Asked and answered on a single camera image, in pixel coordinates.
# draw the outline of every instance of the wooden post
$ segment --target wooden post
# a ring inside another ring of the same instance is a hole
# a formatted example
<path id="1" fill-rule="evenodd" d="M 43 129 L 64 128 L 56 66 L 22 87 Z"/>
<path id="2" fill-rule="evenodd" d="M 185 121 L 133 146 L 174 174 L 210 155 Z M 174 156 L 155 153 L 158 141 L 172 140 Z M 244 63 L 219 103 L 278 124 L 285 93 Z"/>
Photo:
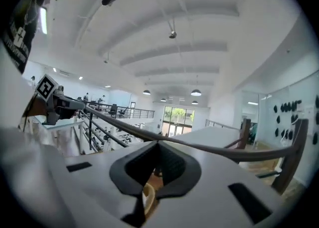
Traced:
<path id="1" fill-rule="evenodd" d="M 281 164 L 282 171 L 280 175 L 275 178 L 273 184 L 271 185 L 272 188 L 274 188 L 279 194 L 282 194 L 286 190 L 296 172 L 305 148 L 307 130 L 308 120 L 299 119 L 296 122 L 292 145 L 296 151 L 284 157 L 284 160 Z"/>
<path id="2" fill-rule="evenodd" d="M 250 119 L 244 119 L 242 129 L 240 130 L 239 138 L 242 140 L 238 143 L 236 149 L 245 149 L 246 144 L 248 143 L 249 137 L 249 129 L 250 129 Z"/>

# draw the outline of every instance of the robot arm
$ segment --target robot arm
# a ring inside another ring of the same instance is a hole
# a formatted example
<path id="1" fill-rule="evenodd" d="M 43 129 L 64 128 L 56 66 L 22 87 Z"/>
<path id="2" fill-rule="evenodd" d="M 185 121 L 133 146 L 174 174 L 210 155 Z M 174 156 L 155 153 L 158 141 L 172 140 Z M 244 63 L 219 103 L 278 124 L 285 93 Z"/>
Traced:
<path id="1" fill-rule="evenodd" d="M 35 92 L 46 105 L 46 122 L 43 125 L 55 125 L 59 119 L 70 119 L 74 112 L 85 108 L 82 101 L 64 96 L 63 91 L 64 87 L 47 74 L 40 80 Z"/>

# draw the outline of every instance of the security camera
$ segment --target security camera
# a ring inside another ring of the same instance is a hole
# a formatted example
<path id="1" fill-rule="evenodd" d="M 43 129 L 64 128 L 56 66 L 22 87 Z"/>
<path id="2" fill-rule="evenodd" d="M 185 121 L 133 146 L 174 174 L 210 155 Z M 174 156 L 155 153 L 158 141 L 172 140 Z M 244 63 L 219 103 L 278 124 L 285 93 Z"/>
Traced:
<path id="1" fill-rule="evenodd" d="M 172 32 L 170 33 L 169 38 L 170 38 L 170 39 L 175 39 L 176 37 L 177 37 L 176 31 L 172 31 Z"/>

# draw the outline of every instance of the black t-shirt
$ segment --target black t-shirt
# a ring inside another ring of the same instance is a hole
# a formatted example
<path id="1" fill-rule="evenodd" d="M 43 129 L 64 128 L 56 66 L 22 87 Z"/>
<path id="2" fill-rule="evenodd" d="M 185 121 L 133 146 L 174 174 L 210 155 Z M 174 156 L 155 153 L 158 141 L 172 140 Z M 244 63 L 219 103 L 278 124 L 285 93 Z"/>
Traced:
<path id="1" fill-rule="evenodd" d="M 6 51 L 23 73 L 44 0 L 3 0 L 0 36 Z"/>

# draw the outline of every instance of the black rubber gasket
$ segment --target black rubber gasket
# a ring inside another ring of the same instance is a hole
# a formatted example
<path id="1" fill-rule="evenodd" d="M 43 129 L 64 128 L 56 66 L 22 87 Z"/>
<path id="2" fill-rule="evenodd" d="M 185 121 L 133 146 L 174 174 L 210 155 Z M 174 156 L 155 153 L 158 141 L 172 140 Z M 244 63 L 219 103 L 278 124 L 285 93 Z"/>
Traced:
<path id="1" fill-rule="evenodd" d="M 133 213 L 123 221 L 140 227 L 145 221 L 142 191 L 155 168 L 162 172 L 164 187 L 156 193 L 158 200 L 181 197 L 199 181 L 198 161 L 162 141 L 155 141 L 116 160 L 110 167 L 110 178 L 120 192 L 137 198 Z"/>

